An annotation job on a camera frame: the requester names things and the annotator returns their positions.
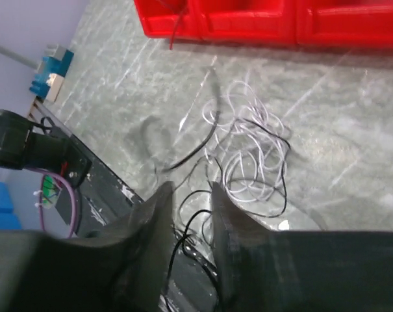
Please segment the red three-compartment bin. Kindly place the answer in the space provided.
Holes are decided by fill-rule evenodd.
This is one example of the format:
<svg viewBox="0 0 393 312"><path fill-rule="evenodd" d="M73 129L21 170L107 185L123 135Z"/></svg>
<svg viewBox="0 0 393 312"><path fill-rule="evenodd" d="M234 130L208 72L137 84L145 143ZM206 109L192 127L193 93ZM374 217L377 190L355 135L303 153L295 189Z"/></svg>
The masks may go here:
<svg viewBox="0 0 393 312"><path fill-rule="evenodd" d="M393 49L393 1L135 1L150 38Z"/></svg>

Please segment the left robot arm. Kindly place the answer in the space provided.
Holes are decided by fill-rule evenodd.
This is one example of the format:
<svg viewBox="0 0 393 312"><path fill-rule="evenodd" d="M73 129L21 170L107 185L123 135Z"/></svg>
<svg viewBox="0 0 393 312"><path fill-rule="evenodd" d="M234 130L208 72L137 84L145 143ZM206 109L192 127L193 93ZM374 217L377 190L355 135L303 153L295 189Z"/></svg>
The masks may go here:
<svg viewBox="0 0 393 312"><path fill-rule="evenodd" d="M40 123L0 110L0 168L43 169L60 173L68 162L69 139L56 136L51 118Z"/></svg>

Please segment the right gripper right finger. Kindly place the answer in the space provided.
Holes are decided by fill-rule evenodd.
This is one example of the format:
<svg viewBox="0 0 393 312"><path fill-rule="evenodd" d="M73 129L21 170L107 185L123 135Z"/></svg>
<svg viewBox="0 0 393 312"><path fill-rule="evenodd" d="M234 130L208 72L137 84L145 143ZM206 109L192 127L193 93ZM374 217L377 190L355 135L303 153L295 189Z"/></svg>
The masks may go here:
<svg viewBox="0 0 393 312"><path fill-rule="evenodd" d="M235 205L219 183L211 194L213 256L225 311L273 311L270 230Z"/></svg>

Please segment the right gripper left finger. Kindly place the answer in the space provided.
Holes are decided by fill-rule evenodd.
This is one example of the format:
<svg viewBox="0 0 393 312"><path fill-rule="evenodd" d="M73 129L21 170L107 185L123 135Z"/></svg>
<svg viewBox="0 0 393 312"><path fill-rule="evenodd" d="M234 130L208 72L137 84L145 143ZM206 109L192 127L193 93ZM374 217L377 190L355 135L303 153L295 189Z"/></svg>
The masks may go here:
<svg viewBox="0 0 393 312"><path fill-rule="evenodd" d="M76 311L156 311L170 257L174 184L166 181L95 237L78 238L82 270Z"/></svg>

